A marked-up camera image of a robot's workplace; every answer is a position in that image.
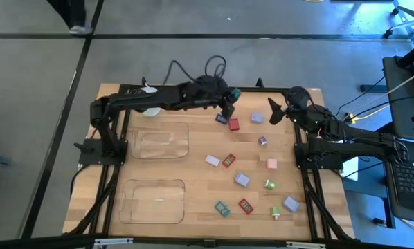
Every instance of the red cube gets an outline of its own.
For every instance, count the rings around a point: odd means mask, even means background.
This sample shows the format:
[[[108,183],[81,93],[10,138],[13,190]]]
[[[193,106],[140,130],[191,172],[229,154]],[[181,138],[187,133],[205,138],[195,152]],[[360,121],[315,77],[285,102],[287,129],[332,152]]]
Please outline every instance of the red cube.
[[[242,199],[238,204],[244,210],[244,212],[246,212],[246,214],[250,214],[253,211],[253,207],[246,199]]]
[[[235,159],[236,159],[236,156],[234,156],[232,153],[230,153],[230,154],[226,157],[226,159],[224,159],[224,160],[222,161],[222,164],[223,164],[224,166],[228,167],[228,166],[230,166],[230,164],[232,164],[232,163],[235,161]]]
[[[240,124],[237,121],[237,118],[231,118],[228,121],[228,128],[230,128],[231,131],[237,131],[240,129]]]

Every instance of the wooden table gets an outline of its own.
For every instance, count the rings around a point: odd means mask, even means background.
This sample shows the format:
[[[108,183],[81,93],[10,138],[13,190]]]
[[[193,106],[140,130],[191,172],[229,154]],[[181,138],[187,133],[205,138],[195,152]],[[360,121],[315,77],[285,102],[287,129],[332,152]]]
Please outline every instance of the wooden table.
[[[119,86],[119,84],[101,84],[98,98],[117,93]],[[319,89],[308,90],[315,103],[323,104]],[[156,125],[159,122],[171,125],[182,122],[186,123],[189,129],[189,152],[182,160],[136,159],[132,157],[133,143],[129,142],[127,159],[120,170],[109,234],[127,237],[310,239],[303,183],[294,159],[294,126],[286,118],[277,125],[269,124],[271,110],[267,97],[273,98],[277,103],[283,105],[285,103],[279,93],[242,93],[234,104],[233,116],[240,121],[240,130],[234,132],[230,132],[227,125],[215,121],[219,109],[191,109],[187,112],[161,110],[158,116],[153,118],[147,118],[133,111],[127,133],[129,140],[132,138],[134,127],[139,124],[140,126]],[[264,114],[264,123],[250,122],[251,113],[254,111]],[[120,114],[119,128],[122,121],[123,112]],[[267,138],[267,147],[259,146],[258,138],[261,136]],[[224,159],[229,153],[237,157],[229,168],[223,165],[213,167],[204,161],[209,154]],[[278,169],[267,169],[268,158],[278,160]],[[237,172],[242,172],[250,178],[247,188],[234,183],[234,175]],[[101,166],[94,165],[85,169],[76,178],[64,223],[64,232],[72,230],[93,205],[100,173]],[[120,204],[123,204],[121,203],[123,202],[121,199],[124,198],[123,188],[130,179],[142,181],[181,179],[185,185],[182,221],[178,224],[123,223],[120,220]],[[265,189],[265,179],[276,182],[276,188]],[[328,210],[344,231],[353,237],[341,179],[331,171],[322,170],[321,181]],[[136,201],[148,205],[146,202],[151,198],[149,194],[139,194]],[[300,207],[295,213],[282,206],[287,196],[300,202]],[[245,214],[238,205],[242,198],[254,207],[250,215]],[[222,217],[214,208],[218,201],[222,201],[231,210],[228,217]],[[274,221],[270,214],[271,206],[280,208],[281,215],[277,221]],[[169,205],[169,215],[180,215],[180,209],[180,205]],[[322,237],[319,212],[316,207],[314,210],[318,235]],[[102,229],[104,215],[105,207],[100,213],[97,231]]]

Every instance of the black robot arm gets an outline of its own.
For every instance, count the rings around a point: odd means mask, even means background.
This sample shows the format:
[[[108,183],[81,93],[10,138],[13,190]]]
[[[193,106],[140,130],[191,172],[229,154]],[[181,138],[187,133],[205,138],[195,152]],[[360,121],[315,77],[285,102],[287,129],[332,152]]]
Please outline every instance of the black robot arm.
[[[233,103],[240,96],[239,89],[232,89],[220,77],[201,76],[193,82],[159,88],[154,93],[136,89],[129,94],[112,94],[91,103],[90,123],[101,139],[88,138],[83,145],[75,143],[81,151],[79,163],[83,165],[122,165],[127,151],[127,140],[118,139],[110,123],[123,110],[144,112],[159,107],[168,111],[193,108],[220,107],[228,120],[235,108]]]
[[[307,133],[307,143],[298,144],[296,150],[310,162],[309,168],[342,169],[342,162],[355,156],[375,156],[392,163],[408,159],[406,147],[394,135],[349,127],[328,109],[314,104],[303,87],[295,86],[282,94],[287,104],[284,110],[269,98],[273,111],[270,123],[275,125],[285,116]]]

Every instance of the white cup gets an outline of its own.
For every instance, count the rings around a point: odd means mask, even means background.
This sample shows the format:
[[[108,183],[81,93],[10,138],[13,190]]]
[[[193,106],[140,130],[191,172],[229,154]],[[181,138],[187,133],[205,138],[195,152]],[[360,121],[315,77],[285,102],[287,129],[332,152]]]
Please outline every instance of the white cup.
[[[154,88],[154,87],[150,87],[146,84],[146,87],[141,88],[141,90],[143,90],[146,93],[156,93],[158,91],[158,89]],[[158,115],[159,110],[161,110],[161,108],[156,107],[156,108],[149,108],[147,110],[145,110],[143,112],[143,114],[147,117],[153,117]]]

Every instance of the light blue cube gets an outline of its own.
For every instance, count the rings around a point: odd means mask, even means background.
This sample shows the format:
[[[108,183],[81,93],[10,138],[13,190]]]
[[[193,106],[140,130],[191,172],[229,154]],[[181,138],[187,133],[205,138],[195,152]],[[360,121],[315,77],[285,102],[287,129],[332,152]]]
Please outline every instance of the light blue cube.
[[[251,113],[251,122],[262,124],[264,122],[264,115],[262,113]]]
[[[243,173],[238,173],[235,177],[235,182],[242,187],[247,187],[249,184],[250,178],[244,175]]]
[[[296,210],[299,208],[299,202],[290,196],[285,199],[283,204],[288,210],[290,210],[290,212],[296,212]]]

